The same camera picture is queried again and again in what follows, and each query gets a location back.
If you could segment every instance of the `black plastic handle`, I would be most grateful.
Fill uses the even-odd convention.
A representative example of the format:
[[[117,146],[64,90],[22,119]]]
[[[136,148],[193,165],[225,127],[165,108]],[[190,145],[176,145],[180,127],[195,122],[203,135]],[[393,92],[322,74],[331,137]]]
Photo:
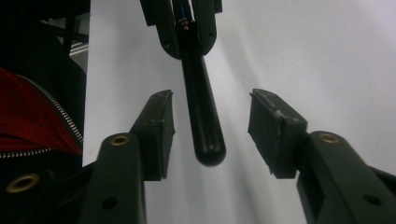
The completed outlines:
[[[207,76],[196,29],[179,31],[178,41],[190,112],[195,155],[207,166],[220,164],[226,154],[218,112]]]

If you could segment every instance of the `black handle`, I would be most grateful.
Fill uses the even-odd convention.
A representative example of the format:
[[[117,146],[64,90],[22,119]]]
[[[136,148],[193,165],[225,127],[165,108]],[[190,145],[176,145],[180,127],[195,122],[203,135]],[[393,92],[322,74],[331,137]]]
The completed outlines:
[[[195,155],[207,166],[220,164],[226,154],[204,54],[194,24],[178,33]]]

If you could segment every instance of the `red fabric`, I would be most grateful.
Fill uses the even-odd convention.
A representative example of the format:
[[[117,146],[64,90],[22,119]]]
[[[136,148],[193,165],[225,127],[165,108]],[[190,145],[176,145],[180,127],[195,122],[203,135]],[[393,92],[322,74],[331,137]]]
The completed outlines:
[[[64,125],[35,86],[0,68],[0,152],[49,147],[81,154],[82,148]]]

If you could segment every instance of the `white backdrop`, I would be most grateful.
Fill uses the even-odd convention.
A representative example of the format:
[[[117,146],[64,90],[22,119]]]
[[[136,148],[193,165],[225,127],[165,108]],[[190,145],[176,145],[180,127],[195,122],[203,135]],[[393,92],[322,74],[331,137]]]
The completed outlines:
[[[295,180],[276,180],[247,133],[253,88],[293,106],[308,131],[338,133],[396,175],[396,3],[223,0],[206,55],[227,156],[194,156],[181,63],[147,27],[138,0],[92,0],[84,161],[128,132],[151,94],[171,89],[177,133],[168,178],[146,183],[148,223],[305,223]]]

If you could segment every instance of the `zipper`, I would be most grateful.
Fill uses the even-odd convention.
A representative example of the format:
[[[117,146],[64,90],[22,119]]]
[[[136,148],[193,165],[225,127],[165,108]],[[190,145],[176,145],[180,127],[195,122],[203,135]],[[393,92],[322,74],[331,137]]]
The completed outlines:
[[[52,104],[58,109],[58,111],[62,114],[62,116],[64,117],[64,120],[66,121],[66,123],[69,125],[69,128],[72,130],[73,134],[75,135],[75,137],[77,138],[77,140],[82,144],[84,139],[82,137],[82,134],[79,132],[76,124],[73,122],[73,120],[70,118],[70,116],[67,114],[67,112],[64,110],[64,108],[61,106],[61,104],[58,103],[58,101],[46,90],[44,90],[44,88],[42,88],[40,85],[38,85],[37,83],[33,82],[33,80],[31,80],[30,78],[27,77],[23,77],[18,75],[19,77],[22,77],[23,79],[27,80],[28,82],[30,82],[32,85],[34,85],[39,91],[41,91],[41,93],[43,93],[51,102]]]
[[[28,157],[34,156],[42,153],[46,153],[51,151],[49,147],[29,150],[29,151],[13,151],[13,152],[2,152],[0,153],[0,159],[10,159],[10,158],[18,158],[18,157]]]
[[[18,77],[22,77],[26,81],[28,81],[30,84],[34,85],[47,99],[51,101],[51,103],[55,106],[55,108],[59,111],[59,113],[64,117],[64,120],[66,121],[67,125],[69,126],[70,130],[74,134],[74,136],[77,138],[78,142],[82,145],[84,142],[84,139],[82,137],[81,132],[78,130],[76,124],[73,122],[73,120],[70,118],[70,116],[67,114],[66,110],[59,104],[59,102],[49,93],[47,92],[44,88],[42,88],[40,85],[37,83],[33,82],[30,78],[23,77],[20,75],[17,75]],[[48,147],[40,148],[40,149],[35,149],[35,150],[29,150],[29,151],[13,151],[13,152],[2,152],[0,153],[0,159],[8,159],[8,158],[18,158],[18,157],[27,157],[27,156],[34,156],[46,152],[50,152],[52,149]]]

